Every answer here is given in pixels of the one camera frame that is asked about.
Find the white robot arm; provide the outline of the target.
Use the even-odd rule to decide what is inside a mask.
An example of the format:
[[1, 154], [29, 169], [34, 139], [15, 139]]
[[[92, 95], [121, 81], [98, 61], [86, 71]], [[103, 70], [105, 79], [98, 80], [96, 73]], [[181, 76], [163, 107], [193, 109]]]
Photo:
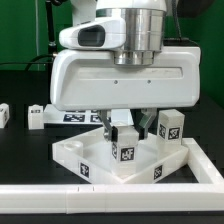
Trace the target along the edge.
[[50, 100], [61, 111], [97, 110], [104, 136], [118, 140], [112, 109], [131, 109], [147, 137], [158, 108], [193, 106], [200, 92], [200, 49], [165, 46], [166, 0], [98, 0], [86, 23], [60, 32]]

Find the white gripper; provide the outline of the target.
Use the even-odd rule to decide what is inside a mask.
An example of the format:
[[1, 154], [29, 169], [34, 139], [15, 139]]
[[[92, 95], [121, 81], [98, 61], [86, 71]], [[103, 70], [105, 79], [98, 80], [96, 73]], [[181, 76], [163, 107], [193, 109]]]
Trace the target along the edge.
[[116, 65], [109, 51], [63, 50], [55, 58], [51, 103], [61, 111], [99, 110], [107, 141], [118, 141], [111, 109], [138, 111], [139, 139], [157, 115], [156, 108], [191, 107], [200, 95], [201, 50], [165, 46], [149, 66]]

